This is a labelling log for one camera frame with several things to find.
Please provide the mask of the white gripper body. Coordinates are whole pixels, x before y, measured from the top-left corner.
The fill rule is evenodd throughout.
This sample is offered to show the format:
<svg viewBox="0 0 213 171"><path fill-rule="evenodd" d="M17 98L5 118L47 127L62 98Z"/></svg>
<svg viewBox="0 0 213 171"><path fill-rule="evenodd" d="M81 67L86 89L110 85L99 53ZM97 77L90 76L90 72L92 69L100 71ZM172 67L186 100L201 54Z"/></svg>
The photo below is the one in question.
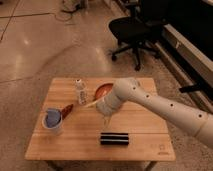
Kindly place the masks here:
<svg viewBox="0 0 213 171"><path fill-rule="evenodd" d="M123 101L114 93L109 93L97 102L96 108L103 116L112 116L120 109L122 104Z"/></svg>

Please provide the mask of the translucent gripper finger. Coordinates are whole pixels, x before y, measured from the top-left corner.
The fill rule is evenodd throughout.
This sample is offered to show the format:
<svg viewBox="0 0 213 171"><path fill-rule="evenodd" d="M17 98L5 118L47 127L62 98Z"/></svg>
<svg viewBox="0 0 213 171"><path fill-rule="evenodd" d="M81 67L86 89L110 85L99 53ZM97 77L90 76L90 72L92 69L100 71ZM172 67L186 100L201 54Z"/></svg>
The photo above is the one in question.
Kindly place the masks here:
<svg viewBox="0 0 213 171"><path fill-rule="evenodd" d="M105 131L105 130L107 130L107 128L110 124L111 116L104 116L103 119L104 119L103 130Z"/></svg>
<svg viewBox="0 0 213 171"><path fill-rule="evenodd" d="M93 101L93 102L91 102L91 103L86 104L84 107L85 107L85 108L90 108L90 107L96 106L96 104L97 104L97 101Z"/></svg>

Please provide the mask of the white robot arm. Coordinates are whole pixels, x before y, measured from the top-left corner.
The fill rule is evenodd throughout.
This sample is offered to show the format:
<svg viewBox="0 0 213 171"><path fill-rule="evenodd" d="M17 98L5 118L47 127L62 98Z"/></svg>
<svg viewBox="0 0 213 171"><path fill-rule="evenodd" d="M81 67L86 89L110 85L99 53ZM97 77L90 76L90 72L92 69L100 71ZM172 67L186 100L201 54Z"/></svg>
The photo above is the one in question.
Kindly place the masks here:
<svg viewBox="0 0 213 171"><path fill-rule="evenodd" d="M87 107L95 106L103 116L112 116L127 101L145 107L213 149L213 114L152 95L134 77L116 79L106 95L87 104Z"/></svg>

